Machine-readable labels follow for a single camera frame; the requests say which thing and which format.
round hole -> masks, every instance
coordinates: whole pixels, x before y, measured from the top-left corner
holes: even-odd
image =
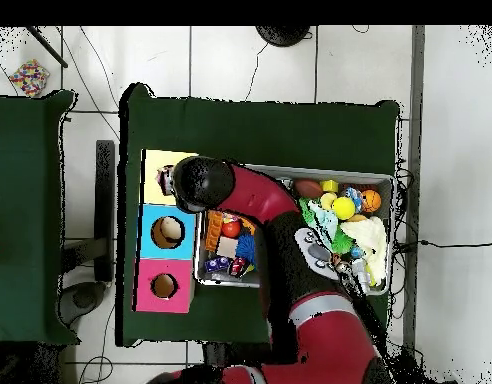
[[[171,274],[159,274],[150,285],[152,293],[161,299],[169,299],[178,290],[177,280]]]
[[[184,224],[174,216],[162,216],[152,224],[152,241],[160,249],[175,249],[184,240]]]

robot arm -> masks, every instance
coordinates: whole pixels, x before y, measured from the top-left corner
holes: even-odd
[[[237,213],[260,225],[265,236],[267,317],[273,353],[281,364],[225,369],[222,384],[370,384],[373,375],[386,374],[354,298],[334,271],[323,269],[306,253],[317,238],[282,184],[201,156],[182,160],[172,171],[165,190],[175,196],[179,208]],[[383,377],[383,384],[390,384],[389,377]],[[182,384],[181,378],[174,384]]]

gray plastic bin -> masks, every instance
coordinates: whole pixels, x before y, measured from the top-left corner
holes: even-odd
[[[379,217],[385,225],[387,235],[386,278],[376,287],[372,287],[368,295],[379,296],[388,290],[392,277],[392,251],[395,226],[395,202],[397,185],[395,178],[390,175],[364,174],[358,172],[331,171],[320,169],[285,168],[265,165],[246,165],[255,171],[263,172],[274,178],[313,179],[316,181],[335,180],[339,184],[375,185],[381,196],[381,207],[372,215]],[[234,278],[223,273],[208,273],[204,262],[209,259],[205,250],[205,233],[207,219],[204,214],[198,214],[196,222],[196,243],[194,256],[194,277],[201,284],[223,285],[237,287],[258,287],[259,280],[256,272],[249,272],[242,278]]]

dark green tablecloth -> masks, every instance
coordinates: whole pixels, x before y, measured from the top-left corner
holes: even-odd
[[[125,343],[135,339],[267,340],[258,291],[252,288],[197,284],[188,314],[132,311],[141,149],[195,152],[251,164],[393,175],[398,113],[393,101],[362,106],[157,99],[146,86],[131,85],[120,101],[118,172],[118,213],[122,216],[125,208],[126,224],[119,218],[118,255],[124,254],[125,262],[124,268],[117,266],[118,272],[124,270],[123,293],[118,290],[123,300],[117,299],[123,302],[123,323],[117,323],[117,328],[123,325]],[[124,250],[120,247],[123,237]],[[386,322],[387,296],[371,301]]]
[[[59,124],[72,100],[0,96],[0,341],[77,342],[57,315]]]

pink cube face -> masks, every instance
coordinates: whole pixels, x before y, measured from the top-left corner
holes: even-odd
[[[191,301],[192,260],[180,259],[141,259],[136,289],[137,312],[170,312],[184,314],[189,312]],[[169,290],[156,295],[152,282],[157,277],[167,275],[173,282],[174,291]]]

